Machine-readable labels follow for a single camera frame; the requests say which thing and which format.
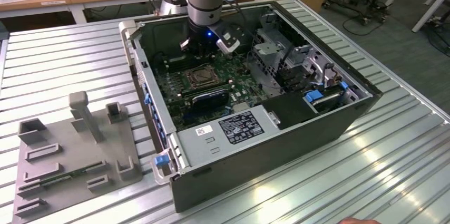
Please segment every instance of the circuit board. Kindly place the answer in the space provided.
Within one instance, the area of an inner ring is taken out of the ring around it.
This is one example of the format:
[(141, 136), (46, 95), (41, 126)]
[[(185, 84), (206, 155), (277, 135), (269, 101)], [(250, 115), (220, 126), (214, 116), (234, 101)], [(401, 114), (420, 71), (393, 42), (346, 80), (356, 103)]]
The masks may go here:
[[(157, 69), (155, 77), (179, 131), (253, 107), (269, 98), (250, 74), (244, 54), (218, 53), (210, 62), (179, 72)], [(193, 99), (221, 90), (230, 94), (226, 105), (193, 114)]]

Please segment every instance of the aluminum extrusion table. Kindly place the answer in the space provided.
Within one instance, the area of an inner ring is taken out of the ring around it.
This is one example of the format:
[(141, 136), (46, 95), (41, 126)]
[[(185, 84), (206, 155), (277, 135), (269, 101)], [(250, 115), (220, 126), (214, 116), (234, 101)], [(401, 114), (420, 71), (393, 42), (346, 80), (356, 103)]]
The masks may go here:
[(155, 152), (125, 58), (119, 20), (13, 33), (0, 66), (0, 223), (10, 223), (19, 121), (71, 116), (66, 95), (90, 109), (127, 105), (145, 178), (34, 223), (382, 223), (450, 221), (449, 116), (298, 0), (278, 0), (385, 92), (342, 137), (184, 213), (150, 168)]

